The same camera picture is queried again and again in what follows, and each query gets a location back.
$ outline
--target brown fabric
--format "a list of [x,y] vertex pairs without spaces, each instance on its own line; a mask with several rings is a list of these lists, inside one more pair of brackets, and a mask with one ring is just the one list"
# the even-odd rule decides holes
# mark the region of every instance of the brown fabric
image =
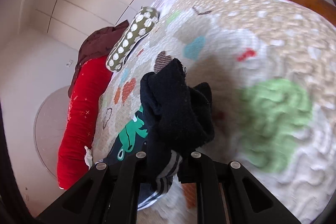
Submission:
[[105,27],[91,34],[85,41],[78,52],[78,61],[75,68],[71,85],[68,90],[68,96],[71,97],[72,89],[76,82],[77,76],[83,64],[90,59],[99,58],[108,55],[113,46],[118,42],[128,27],[128,21],[118,24],[115,27]]

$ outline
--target brown heart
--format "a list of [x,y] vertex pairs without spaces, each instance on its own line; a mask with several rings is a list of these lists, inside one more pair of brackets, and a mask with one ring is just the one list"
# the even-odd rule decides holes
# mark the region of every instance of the brown heart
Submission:
[[135,87],[136,80],[135,78],[132,78],[130,82],[126,82],[126,84],[123,87],[123,94],[121,96],[121,100],[123,104],[125,103],[127,97],[131,94],[132,90]]
[[171,60],[172,60],[171,56],[166,55],[166,51],[160,52],[155,60],[154,72],[158,73],[165,66],[167,66]]

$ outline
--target dark clothing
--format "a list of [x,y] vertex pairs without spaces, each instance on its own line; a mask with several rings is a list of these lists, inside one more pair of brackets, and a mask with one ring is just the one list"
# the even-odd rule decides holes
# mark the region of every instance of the dark clothing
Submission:
[[115,27],[105,27],[95,31],[87,39],[85,39],[78,52],[78,61],[75,68],[75,73],[68,90],[69,98],[71,97],[72,89],[83,64],[90,59],[108,55],[113,46],[121,38],[128,25],[128,21],[125,20]]
[[146,143],[150,184],[141,184],[138,210],[152,205],[170,189],[182,156],[211,141],[212,96],[207,83],[190,88],[178,59],[140,82],[140,109],[135,113],[103,160],[111,165],[137,153]]

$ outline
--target red heart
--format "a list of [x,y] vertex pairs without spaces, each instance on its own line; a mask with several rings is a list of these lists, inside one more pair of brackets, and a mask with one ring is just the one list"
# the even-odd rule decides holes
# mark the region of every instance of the red heart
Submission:
[[142,54],[142,52],[143,52],[143,48],[140,50],[140,52],[136,56],[139,56],[140,54]]
[[125,104],[125,101],[127,97],[131,94],[132,90],[134,90],[136,80],[135,78],[132,78],[130,82],[126,82],[126,84],[123,87],[123,95],[121,96],[121,100],[123,104]]
[[251,48],[247,48],[246,51],[241,56],[237,57],[237,61],[239,62],[244,61],[248,57],[253,57],[256,54],[257,53],[254,50],[252,50]]

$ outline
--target red cushion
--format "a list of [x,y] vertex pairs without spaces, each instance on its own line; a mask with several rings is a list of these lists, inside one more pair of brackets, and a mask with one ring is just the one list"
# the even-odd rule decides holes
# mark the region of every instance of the red cushion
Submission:
[[58,150],[57,179],[63,189],[70,188],[88,171],[84,146],[91,149],[99,97],[105,92],[112,76],[105,67],[106,58],[87,61],[73,87],[67,126]]

